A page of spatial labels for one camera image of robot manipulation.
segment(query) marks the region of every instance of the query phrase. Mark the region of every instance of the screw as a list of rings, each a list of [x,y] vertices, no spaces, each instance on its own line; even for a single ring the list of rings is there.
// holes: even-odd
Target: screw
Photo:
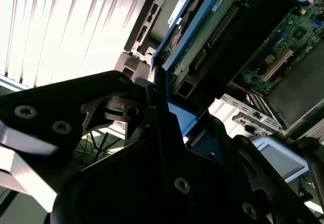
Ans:
[[[298,224],[305,224],[305,222],[301,218],[297,218]]]
[[[67,135],[72,131],[72,126],[66,121],[59,120],[53,124],[53,131],[61,135]]]
[[[244,202],[242,204],[242,207],[243,207],[243,210],[244,210],[244,212],[245,212],[246,215],[248,215],[253,220],[256,220],[257,219],[257,212],[253,208],[252,205],[250,205],[249,203]]]
[[[15,115],[23,119],[32,119],[37,115],[37,110],[28,105],[20,105],[14,110]]]
[[[176,178],[174,180],[174,185],[176,186],[177,190],[179,190],[183,194],[188,194],[190,192],[190,185],[184,178]]]

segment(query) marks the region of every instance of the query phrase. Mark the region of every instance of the gray panel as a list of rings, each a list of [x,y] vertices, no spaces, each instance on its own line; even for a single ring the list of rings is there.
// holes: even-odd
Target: gray panel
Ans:
[[[280,152],[271,145],[263,148],[261,153],[283,179],[290,177],[300,169],[304,168],[304,166],[299,162],[288,157],[286,154]]]
[[[310,130],[308,130],[305,134],[303,134],[299,138],[301,139],[304,137],[316,138],[318,139],[319,143],[324,145],[324,119],[322,119],[319,123],[314,125]]]
[[[166,0],[163,8],[155,22],[154,27],[151,30],[151,36],[158,41],[162,41],[169,31],[168,20],[176,7],[178,0]]]
[[[131,75],[126,74],[124,72],[125,69],[130,70]],[[130,56],[126,52],[123,52],[120,55],[114,70],[124,72],[124,74],[130,77],[132,80],[135,78],[147,79],[150,66],[147,65],[145,62],[136,59],[133,56]]]
[[[324,98],[324,40],[271,92],[269,99],[293,125]]]
[[[5,190],[5,188],[0,187],[0,194]],[[7,196],[8,192],[9,191],[7,191],[0,199],[0,203],[3,202],[3,199]],[[32,196],[18,194],[1,217],[1,224],[44,224],[46,214],[47,212]]]

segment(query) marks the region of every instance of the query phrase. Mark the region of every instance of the sticker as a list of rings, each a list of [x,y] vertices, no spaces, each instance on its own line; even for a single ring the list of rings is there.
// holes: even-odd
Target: sticker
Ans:
[[[214,5],[213,8],[212,8],[212,11],[213,11],[213,12],[216,12],[217,9],[219,8],[219,6],[222,4],[223,1],[224,1],[224,0],[217,0],[216,3],[215,3],[215,5]]]
[[[171,28],[174,20],[177,18],[179,12],[181,11],[183,5],[186,3],[187,0],[178,0],[176,7],[173,9],[173,12],[168,20],[169,27]]]

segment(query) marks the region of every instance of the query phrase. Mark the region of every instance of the screw hole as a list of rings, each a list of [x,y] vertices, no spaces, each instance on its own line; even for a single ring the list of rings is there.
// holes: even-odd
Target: screw hole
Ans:
[[[183,194],[188,194],[190,192],[190,185],[184,178],[178,177],[174,181],[175,187]]]
[[[127,115],[129,116],[129,117],[134,117],[135,115],[137,115],[138,114],[138,110],[137,109],[129,109],[128,111],[127,111]]]
[[[53,131],[61,135],[67,135],[72,131],[72,126],[63,120],[56,121],[53,124]]]
[[[247,216],[249,216],[253,220],[257,219],[257,213],[251,204],[243,203],[242,207]]]
[[[18,117],[24,118],[24,119],[32,119],[37,114],[36,109],[33,108],[32,106],[28,106],[28,105],[18,106],[15,108],[14,112]]]

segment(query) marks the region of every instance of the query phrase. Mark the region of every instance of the motherboard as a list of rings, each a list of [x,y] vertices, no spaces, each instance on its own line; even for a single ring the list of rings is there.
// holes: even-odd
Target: motherboard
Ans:
[[[172,93],[176,93],[184,98],[189,95],[190,89],[181,90],[181,83],[187,75],[197,76],[199,74],[212,52],[221,43],[222,38],[226,36],[226,31],[241,12],[241,6],[236,1],[216,0],[211,7],[188,46],[170,69],[170,88]],[[186,20],[185,22],[183,27],[191,21]]]
[[[263,42],[240,72],[239,83],[268,95],[321,39],[324,39],[324,0],[308,0],[292,9]]]

